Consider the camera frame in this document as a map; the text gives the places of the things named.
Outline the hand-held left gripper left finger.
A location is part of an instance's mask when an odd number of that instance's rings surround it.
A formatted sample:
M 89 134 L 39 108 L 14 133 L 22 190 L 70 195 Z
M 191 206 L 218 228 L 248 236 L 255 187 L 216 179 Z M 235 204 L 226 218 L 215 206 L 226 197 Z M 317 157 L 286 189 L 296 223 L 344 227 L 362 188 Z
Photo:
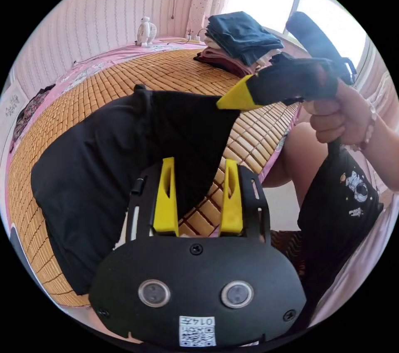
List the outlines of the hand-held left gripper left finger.
M 175 160 L 173 157 L 165 158 L 162 162 L 153 218 L 153 229 L 158 234 L 179 236 Z

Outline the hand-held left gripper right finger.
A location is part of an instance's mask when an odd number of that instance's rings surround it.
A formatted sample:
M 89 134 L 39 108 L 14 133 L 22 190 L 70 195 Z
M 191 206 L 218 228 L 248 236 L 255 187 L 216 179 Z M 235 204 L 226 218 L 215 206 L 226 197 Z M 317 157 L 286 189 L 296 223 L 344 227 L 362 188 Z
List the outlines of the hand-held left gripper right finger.
M 227 159 L 219 235 L 240 235 L 242 230 L 243 214 L 239 168 L 236 161 Z

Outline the person's right hand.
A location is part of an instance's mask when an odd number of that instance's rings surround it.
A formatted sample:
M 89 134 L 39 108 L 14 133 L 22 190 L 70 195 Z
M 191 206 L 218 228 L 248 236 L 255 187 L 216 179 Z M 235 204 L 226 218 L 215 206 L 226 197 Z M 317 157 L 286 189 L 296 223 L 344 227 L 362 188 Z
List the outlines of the person's right hand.
M 304 107 L 320 143 L 339 140 L 343 145 L 362 150 L 378 130 L 378 116 L 373 106 L 342 80 L 337 83 L 334 98 L 306 101 Z

